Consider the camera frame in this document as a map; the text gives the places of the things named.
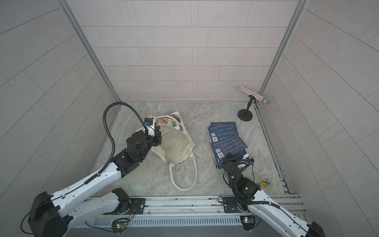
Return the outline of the floral canvas tote bag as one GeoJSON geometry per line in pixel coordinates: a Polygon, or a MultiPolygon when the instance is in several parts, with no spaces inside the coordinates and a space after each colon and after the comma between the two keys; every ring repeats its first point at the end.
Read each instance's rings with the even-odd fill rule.
{"type": "Polygon", "coordinates": [[[173,112],[169,115],[156,116],[155,128],[160,127],[162,143],[160,146],[152,147],[151,151],[158,155],[164,162],[169,163],[170,178],[172,184],[181,191],[188,191],[194,187],[198,177],[198,170],[193,149],[195,143],[185,128],[182,117],[179,112],[173,112]],[[178,186],[173,177],[172,168],[180,165],[187,159],[191,158],[194,165],[194,181],[189,187],[178,186]]]}

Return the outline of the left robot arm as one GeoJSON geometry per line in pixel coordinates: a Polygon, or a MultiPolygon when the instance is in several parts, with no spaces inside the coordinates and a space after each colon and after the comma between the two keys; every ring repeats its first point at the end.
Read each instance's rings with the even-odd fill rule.
{"type": "Polygon", "coordinates": [[[75,184],[53,194],[42,192],[37,195],[30,212],[22,220],[27,222],[31,229],[29,235],[62,237],[76,224],[101,214],[116,212],[119,215],[128,213],[131,218],[135,216],[136,209],[122,188],[116,188],[93,200],[87,198],[136,169],[151,148],[161,144],[161,132],[154,117],[142,119],[132,106],[124,102],[110,104],[105,109],[102,120],[112,145],[109,159],[99,170],[75,184]],[[126,140],[127,147],[119,154],[115,153],[115,141],[107,125],[107,113],[114,106],[129,108],[143,126],[126,140]]]}

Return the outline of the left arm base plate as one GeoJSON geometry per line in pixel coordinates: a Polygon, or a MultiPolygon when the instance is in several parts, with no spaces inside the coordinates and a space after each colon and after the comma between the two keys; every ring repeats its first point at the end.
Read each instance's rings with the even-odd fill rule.
{"type": "Polygon", "coordinates": [[[140,215],[143,214],[146,205],[145,198],[132,198],[126,208],[122,208],[117,212],[119,215],[140,215]]]}

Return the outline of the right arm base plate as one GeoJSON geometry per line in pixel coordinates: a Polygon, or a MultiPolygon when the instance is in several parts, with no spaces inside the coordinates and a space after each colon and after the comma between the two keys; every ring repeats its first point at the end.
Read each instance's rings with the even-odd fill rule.
{"type": "Polygon", "coordinates": [[[246,204],[240,203],[235,197],[219,197],[225,213],[250,213],[246,204]]]}

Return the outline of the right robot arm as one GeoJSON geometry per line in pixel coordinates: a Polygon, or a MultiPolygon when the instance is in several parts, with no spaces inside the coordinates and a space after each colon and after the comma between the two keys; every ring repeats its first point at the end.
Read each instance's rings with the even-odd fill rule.
{"type": "Polygon", "coordinates": [[[228,153],[223,160],[227,184],[241,209],[258,216],[283,237],[324,237],[325,233],[319,224],[310,224],[296,217],[242,174],[253,163],[254,159],[248,154],[238,160],[228,153]]]}

